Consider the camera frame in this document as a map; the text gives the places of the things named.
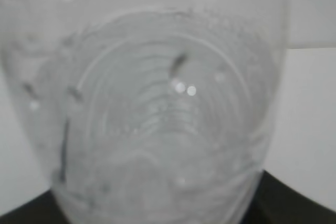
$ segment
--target clear plastic bottle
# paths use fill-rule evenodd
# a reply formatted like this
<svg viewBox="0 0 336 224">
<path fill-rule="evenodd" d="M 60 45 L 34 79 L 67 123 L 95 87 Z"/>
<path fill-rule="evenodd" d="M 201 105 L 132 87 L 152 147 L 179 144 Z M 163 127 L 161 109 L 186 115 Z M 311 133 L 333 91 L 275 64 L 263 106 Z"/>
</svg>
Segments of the clear plastic bottle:
<svg viewBox="0 0 336 224">
<path fill-rule="evenodd" d="M 286 0 L 0 0 L 8 87 L 74 224 L 238 223 Z"/>
</svg>

